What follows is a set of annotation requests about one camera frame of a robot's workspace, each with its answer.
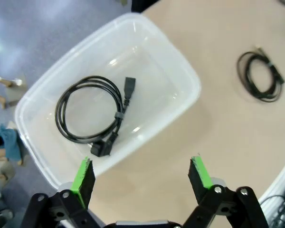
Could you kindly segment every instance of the beige table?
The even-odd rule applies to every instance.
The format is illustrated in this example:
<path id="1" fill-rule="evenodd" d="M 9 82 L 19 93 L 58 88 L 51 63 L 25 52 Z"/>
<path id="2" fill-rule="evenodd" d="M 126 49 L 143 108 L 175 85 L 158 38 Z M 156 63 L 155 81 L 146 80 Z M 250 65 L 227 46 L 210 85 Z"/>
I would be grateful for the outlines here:
<path id="1" fill-rule="evenodd" d="M 211 176 L 232 190 L 248 185 L 260 197 L 285 165 L 285 86 L 278 102 L 256 101 L 238 80 L 236 60 L 260 44 L 285 78 L 285 7 L 276 0 L 162 0 L 145 15 L 192 64 L 202 93 L 97 179 L 90 209 L 106 223 L 184 222 L 197 205 L 187 173 L 198 153 Z M 256 66 L 253 74 L 265 81 L 268 72 Z M 215 223 L 226 227 L 221 218 Z"/>

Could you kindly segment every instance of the transparent plastic container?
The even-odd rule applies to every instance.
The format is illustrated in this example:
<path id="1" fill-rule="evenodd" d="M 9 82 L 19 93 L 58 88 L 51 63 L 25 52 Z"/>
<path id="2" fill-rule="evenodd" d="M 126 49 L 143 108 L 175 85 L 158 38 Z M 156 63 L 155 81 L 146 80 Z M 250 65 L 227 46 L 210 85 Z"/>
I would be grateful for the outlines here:
<path id="1" fill-rule="evenodd" d="M 136 88 L 110 156 L 98 158 L 89 145 L 64 138 L 55 124 L 62 93 L 90 75 L 112 80 L 123 96 L 125 77 Z M 167 37 L 140 14 L 125 14 L 84 39 L 58 60 L 24 95 L 16 108 L 20 136 L 48 182 L 58 188 L 72 181 L 83 158 L 93 160 L 95 175 L 137 150 L 192 106 L 200 80 Z M 97 88 L 84 88 L 67 105 L 71 132 L 90 135 L 114 119 L 113 98 Z"/>

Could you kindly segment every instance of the floor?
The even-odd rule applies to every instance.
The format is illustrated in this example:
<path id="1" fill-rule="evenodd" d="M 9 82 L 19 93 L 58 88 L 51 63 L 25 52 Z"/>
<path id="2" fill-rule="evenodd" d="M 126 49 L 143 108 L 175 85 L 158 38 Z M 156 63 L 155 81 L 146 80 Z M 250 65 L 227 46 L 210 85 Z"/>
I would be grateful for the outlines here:
<path id="1" fill-rule="evenodd" d="M 70 48 L 130 8 L 130 0 L 125 6 L 118 0 L 0 0 L 0 76 L 24 75 L 32 86 Z M 5 96 L 2 85 L 0 95 Z M 0 124 L 12 119 L 11 109 L 0 108 Z M 27 158 L 25 167 L 15 168 L 16 176 L 3 195 L 16 211 L 18 223 L 33 194 L 55 191 L 32 158 Z"/>

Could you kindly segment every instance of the screw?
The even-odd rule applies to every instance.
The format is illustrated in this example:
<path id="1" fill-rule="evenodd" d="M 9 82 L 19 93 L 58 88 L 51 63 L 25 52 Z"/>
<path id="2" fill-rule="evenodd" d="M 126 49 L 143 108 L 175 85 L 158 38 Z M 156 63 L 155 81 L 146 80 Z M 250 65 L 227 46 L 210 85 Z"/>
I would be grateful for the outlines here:
<path id="1" fill-rule="evenodd" d="M 44 196 L 39 196 L 38 201 L 42 201 L 44 199 Z"/>
<path id="2" fill-rule="evenodd" d="M 215 187 L 215 188 L 214 188 L 214 191 L 215 191 L 216 193 L 222 193 L 222 189 L 221 189 L 220 187 Z"/>
<path id="3" fill-rule="evenodd" d="M 69 196 L 69 193 L 68 193 L 68 192 L 65 192 L 65 193 L 62 194 L 62 197 L 63 197 L 63 198 L 67 198 L 68 196 Z"/>
<path id="4" fill-rule="evenodd" d="M 242 193 L 244 196 L 248 195 L 247 189 L 241 189 L 241 193 Z"/>

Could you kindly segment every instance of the blue cloth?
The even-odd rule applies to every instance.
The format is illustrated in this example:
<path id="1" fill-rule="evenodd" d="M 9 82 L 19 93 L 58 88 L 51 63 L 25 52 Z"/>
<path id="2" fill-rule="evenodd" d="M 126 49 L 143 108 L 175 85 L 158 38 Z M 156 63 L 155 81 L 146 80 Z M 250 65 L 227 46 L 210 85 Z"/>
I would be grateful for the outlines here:
<path id="1" fill-rule="evenodd" d="M 17 132 L 14 129 L 6 129 L 4 125 L 0 126 L 0 136 L 4 141 L 4 145 L 0 148 L 5 148 L 5 157 L 11 160 L 21 160 L 20 148 L 17 143 Z"/>

